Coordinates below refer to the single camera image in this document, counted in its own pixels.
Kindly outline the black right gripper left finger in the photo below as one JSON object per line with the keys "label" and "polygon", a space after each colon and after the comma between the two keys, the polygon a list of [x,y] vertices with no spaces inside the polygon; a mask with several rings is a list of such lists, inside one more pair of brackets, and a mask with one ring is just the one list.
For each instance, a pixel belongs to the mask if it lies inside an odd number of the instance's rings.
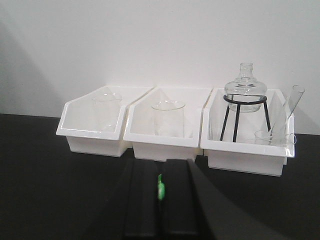
{"label": "black right gripper left finger", "polygon": [[115,191],[82,235],[83,240],[150,240],[158,234],[158,170],[150,160],[129,159]]}

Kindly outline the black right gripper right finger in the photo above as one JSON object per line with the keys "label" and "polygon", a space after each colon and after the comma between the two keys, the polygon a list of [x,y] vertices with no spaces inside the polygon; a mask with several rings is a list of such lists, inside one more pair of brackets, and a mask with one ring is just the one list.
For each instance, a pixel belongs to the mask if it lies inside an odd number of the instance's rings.
{"label": "black right gripper right finger", "polygon": [[162,179],[162,229],[168,240],[283,240],[237,207],[192,160],[168,159]]}

